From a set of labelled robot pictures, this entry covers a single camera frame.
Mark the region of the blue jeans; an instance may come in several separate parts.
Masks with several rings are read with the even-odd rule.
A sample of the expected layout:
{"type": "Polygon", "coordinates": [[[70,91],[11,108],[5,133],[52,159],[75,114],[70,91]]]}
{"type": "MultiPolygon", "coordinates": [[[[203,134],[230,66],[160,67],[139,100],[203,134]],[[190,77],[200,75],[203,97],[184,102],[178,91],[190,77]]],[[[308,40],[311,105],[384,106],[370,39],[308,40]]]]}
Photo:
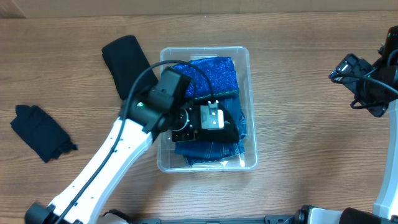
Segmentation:
{"type": "Polygon", "coordinates": [[[246,118],[242,111],[239,95],[234,95],[232,98],[225,98],[220,101],[220,104],[231,113],[233,121],[238,129],[239,142],[176,142],[175,153],[182,155],[188,165],[192,166],[195,163],[218,161],[223,158],[237,156],[238,154],[243,154],[245,152],[243,141],[247,136],[246,118]]]}

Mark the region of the sparkly blue cloth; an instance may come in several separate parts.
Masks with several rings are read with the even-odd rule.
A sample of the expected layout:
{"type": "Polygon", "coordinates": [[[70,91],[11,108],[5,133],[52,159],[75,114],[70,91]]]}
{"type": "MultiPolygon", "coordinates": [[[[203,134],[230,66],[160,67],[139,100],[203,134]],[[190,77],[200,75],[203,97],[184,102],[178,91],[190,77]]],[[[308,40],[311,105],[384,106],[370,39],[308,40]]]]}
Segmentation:
{"type": "MultiPolygon", "coordinates": [[[[239,93],[237,73],[231,57],[202,58],[191,60],[190,63],[208,77],[215,98],[228,98],[239,93]]],[[[186,98],[195,96],[196,100],[201,100],[211,96],[208,82],[199,71],[185,64],[173,65],[171,68],[194,80],[197,91],[194,93],[193,85],[190,84],[185,93],[186,98]]]]}

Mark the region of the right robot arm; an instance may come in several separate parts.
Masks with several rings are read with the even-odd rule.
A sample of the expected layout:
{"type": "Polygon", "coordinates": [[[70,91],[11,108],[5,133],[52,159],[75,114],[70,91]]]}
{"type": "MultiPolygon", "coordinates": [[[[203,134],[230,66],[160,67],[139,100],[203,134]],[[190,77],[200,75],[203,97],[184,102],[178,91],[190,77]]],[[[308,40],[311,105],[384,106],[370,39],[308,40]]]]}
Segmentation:
{"type": "Polygon", "coordinates": [[[350,107],[366,110],[376,118],[386,116],[388,146],[381,186],[370,212],[355,208],[329,210],[304,205],[286,223],[389,223],[397,224],[397,27],[388,29],[378,50],[380,57],[369,63],[348,54],[330,73],[329,79],[354,95],[350,107]]]}

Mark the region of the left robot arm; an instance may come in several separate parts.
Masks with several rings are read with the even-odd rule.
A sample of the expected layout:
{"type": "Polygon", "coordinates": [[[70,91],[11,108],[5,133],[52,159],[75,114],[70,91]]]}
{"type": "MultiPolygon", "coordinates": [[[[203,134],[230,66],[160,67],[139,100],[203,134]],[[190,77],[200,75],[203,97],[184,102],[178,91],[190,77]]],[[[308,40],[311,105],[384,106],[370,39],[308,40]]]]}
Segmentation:
{"type": "Polygon", "coordinates": [[[108,137],[78,177],[48,206],[32,204],[26,223],[97,223],[116,186],[156,137],[186,125],[180,112],[194,81],[166,68],[155,85],[139,90],[145,77],[142,72],[134,82],[108,137]]]}

